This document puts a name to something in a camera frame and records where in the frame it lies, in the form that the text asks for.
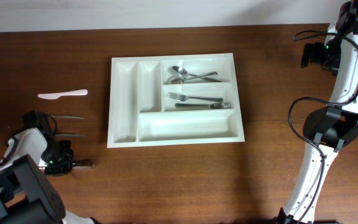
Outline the small metal teaspoon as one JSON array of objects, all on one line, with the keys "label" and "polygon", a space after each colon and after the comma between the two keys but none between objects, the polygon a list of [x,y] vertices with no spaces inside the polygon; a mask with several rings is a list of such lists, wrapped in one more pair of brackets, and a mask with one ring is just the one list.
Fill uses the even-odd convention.
[{"label": "small metal teaspoon", "polygon": [[84,134],[77,134],[77,133],[58,133],[54,136],[56,138],[83,138],[83,137],[85,137]]}]

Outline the small metal fork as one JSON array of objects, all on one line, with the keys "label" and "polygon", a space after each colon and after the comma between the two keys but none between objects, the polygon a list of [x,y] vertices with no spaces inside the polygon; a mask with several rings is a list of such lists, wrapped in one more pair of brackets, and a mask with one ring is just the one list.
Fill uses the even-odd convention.
[{"label": "small metal fork", "polygon": [[70,116],[70,115],[50,115],[51,118],[64,118],[64,119],[85,119],[80,116]]}]

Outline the metal spoon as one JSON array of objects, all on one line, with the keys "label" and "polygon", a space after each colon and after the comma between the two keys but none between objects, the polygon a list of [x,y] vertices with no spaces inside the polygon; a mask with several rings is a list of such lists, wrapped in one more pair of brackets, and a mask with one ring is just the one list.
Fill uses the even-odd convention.
[{"label": "metal spoon", "polygon": [[175,74],[173,76],[171,76],[170,78],[168,78],[168,80],[166,81],[166,84],[170,85],[170,84],[176,84],[176,83],[183,83],[184,81],[187,80],[193,80],[193,79],[197,79],[197,78],[213,78],[218,76],[217,72],[209,72],[209,73],[204,73],[202,75],[191,75],[189,73],[187,74]]},{"label": "metal spoon", "polygon": [[176,66],[176,65],[170,67],[170,70],[171,70],[172,72],[175,72],[176,74],[178,74],[178,73],[180,73],[180,74],[187,74],[187,73],[189,73],[189,72],[188,72],[187,70],[185,70],[183,67]]}]

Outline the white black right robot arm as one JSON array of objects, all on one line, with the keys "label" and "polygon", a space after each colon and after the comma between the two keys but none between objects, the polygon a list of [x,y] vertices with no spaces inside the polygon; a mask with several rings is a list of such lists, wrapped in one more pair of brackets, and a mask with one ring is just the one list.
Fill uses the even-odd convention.
[{"label": "white black right robot arm", "polygon": [[301,67],[315,63],[336,76],[329,100],[303,97],[324,104],[311,112],[296,136],[305,153],[295,188],[274,223],[314,223],[324,180],[339,152],[358,138],[358,0],[345,2],[337,21],[326,31],[303,30],[293,41],[324,36],[324,42],[306,44]]}]

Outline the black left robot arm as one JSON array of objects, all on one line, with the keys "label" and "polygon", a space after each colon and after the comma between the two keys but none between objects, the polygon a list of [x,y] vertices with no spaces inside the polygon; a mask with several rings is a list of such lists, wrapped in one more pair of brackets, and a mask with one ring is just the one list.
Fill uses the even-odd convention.
[{"label": "black left robot arm", "polygon": [[98,224],[93,217],[69,212],[48,181],[74,168],[93,168],[94,162],[75,160],[70,133],[57,132],[57,116],[31,111],[23,127],[7,138],[0,161],[0,224]]}]

